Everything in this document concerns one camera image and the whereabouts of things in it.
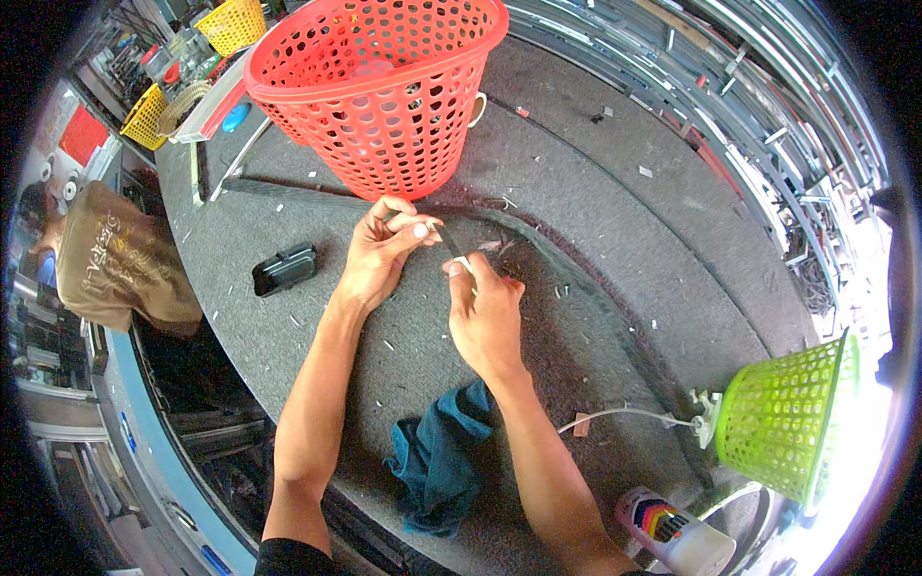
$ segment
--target brown t-shirt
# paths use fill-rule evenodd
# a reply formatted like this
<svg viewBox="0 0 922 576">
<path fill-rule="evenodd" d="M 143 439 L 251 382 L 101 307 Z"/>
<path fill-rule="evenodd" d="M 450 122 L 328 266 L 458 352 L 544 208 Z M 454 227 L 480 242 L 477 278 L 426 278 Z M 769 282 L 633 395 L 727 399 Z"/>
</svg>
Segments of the brown t-shirt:
<svg viewBox="0 0 922 576">
<path fill-rule="evenodd" d="M 90 182 L 67 213 L 57 254 L 61 302 L 120 332 L 137 310 L 161 331 L 191 336 L 202 309 L 169 236 L 127 198 Z"/>
</svg>

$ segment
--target person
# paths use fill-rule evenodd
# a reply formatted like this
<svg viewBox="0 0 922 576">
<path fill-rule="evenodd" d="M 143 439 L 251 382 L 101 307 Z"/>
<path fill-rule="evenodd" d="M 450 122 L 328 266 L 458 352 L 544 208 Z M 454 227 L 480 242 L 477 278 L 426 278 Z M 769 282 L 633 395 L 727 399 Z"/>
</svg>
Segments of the person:
<svg viewBox="0 0 922 576">
<path fill-rule="evenodd" d="M 392 210 L 397 214 L 386 219 Z M 396 288 L 410 253 L 440 240 L 433 225 L 441 223 L 417 214 L 405 199 L 383 196 L 356 226 L 346 268 L 278 420 L 274 493 L 257 575 L 334 573 L 320 500 L 337 467 L 361 328 Z M 525 285 L 497 276 L 482 253 L 468 260 L 473 276 L 458 262 L 443 265 L 452 299 L 449 328 L 461 358 L 484 380 L 500 409 L 529 524 L 572 574 L 637 570 L 606 534 L 592 492 L 522 361 L 519 300 Z"/>
<path fill-rule="evenodd" d="M 39 182 L 27 186 L 18 215 L 37 240 L 31 257 L 54 252 L 58 298 L 74 314 L 128 332 L 131 312 L 167 335 L 190 338 L 202 309 L 169 230 L 102 182 L 90 182 L 66 215 Z"/>
</svg>

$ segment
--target white cable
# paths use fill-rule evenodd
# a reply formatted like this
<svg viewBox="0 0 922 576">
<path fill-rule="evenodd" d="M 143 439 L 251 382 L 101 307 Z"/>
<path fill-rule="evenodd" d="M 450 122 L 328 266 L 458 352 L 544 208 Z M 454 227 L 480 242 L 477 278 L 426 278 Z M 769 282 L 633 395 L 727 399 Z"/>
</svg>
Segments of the white cable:
<svg viewBox="0 0 922 576">
<path fill-rule="evenodd" d="M 606 414 L 617 414 L 619 412 L 627 412 L 629 414 L 642 414 L 644 416 L 649 416 L 649 417 L 660 419 L 664 422 L 670 422 L 672 424 L 681 424 L 683 426 L 691 426 L 694 428 L 694 424 L 692 424 L 691 422 L 684 422 L 682 420 L 677 420 L 673 417 L 663 416 L 661 414 L 655 414 L 653 412 L 647 412 L 646 410 L 638 410 L 636 408 L 609 408 L 608 410 L 602 410 L 601 412 L 596 412 L 595 414 L 590 414 L 589 416 L 583 416 L 581 418 L 578 418 L 574 420 L 573 422 L 571 422 L 570 424 L 567 424 L 566 426 L 562 426 L 559 429 L 557 429 L 557 433 L 563 434 L 563 432 L 569 430 L 570 428 L 576 426 L 577 424 L 581 422 L 586 422 L 587 420 L 591 420 L 592 418 L 596 416 L 605 416 Z"/>
</svg>

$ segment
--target black sleeve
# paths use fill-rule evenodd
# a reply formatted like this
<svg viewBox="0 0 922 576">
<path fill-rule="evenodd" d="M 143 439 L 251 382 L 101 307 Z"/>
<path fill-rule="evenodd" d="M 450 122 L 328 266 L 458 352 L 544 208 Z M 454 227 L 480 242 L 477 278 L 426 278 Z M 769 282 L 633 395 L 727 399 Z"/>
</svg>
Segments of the black sleeve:
<svg viewBox="0 0 922 576">
<path fill-rule="evenodd" d="M 334 576 L 333 560 L 317 548 L 289 540 L 269 538 L 259 545 L 254 576 Z"/>
</svg>

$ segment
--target hand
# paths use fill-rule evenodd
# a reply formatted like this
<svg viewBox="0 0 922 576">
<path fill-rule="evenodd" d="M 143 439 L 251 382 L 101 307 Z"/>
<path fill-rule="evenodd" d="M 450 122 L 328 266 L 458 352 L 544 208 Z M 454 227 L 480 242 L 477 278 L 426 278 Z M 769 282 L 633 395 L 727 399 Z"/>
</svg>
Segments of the hand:
<svg viewBox="0 0 922 576">
<path fill-rule="evenodd" d="M 454 260 L 442 266 L 452 294 L 448 327 L 461 358 L 493 386 L 526 373 L 518 309 L 525 284 L 508 276 L 500 278 L 483 253 L 472 253 L 467 259 L 473 277 Z M 474 282 L 477 296 L 471 292 Z"/>
<path fill-rule="evenodd" d="M 399 213 L 386 219 L 391 210 Z M 382 196 L 355 227 L 337 293 L 366 314 L 377 308 L 396 288 L 409 254 L 442 240 L 432 224 L 442 221 L 418 215 L 404 198 Z"/>
</svg>

